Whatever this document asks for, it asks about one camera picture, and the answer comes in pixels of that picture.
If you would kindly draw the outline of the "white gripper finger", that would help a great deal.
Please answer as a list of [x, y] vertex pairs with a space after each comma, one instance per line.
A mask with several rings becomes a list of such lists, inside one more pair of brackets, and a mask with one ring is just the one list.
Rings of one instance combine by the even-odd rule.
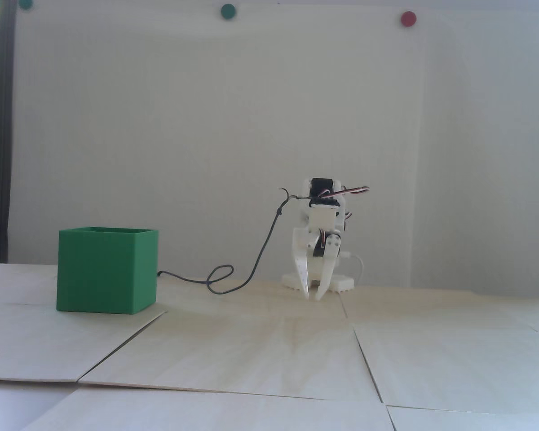
[[321, 300], [329, 289], [333, 271], [336, 267], [337, 257], [339, 256], [340, 246], [340, 235], [328, 235], [325, 239], [321, 272], [319, 273], [319, 277], [315, 278], [315, 281], [318, 282], [315, 300]]
[[294, 283], [294, 289], [299, 290], [305, 299], [309, 299], [309, 272], [306, 255], [294, 255], [294, 265], [296, 267], [297, 281]]

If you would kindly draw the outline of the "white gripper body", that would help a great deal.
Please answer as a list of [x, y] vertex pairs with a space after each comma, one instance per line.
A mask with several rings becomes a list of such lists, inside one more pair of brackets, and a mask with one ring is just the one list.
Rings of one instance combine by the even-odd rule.
[[336, 260], [341, 248], [341, 228], [336, 224], [337, 209], [309, 209], [306, 222], [292, 235], [292, 256], [305, 261], [321, 250], [324, 259]]

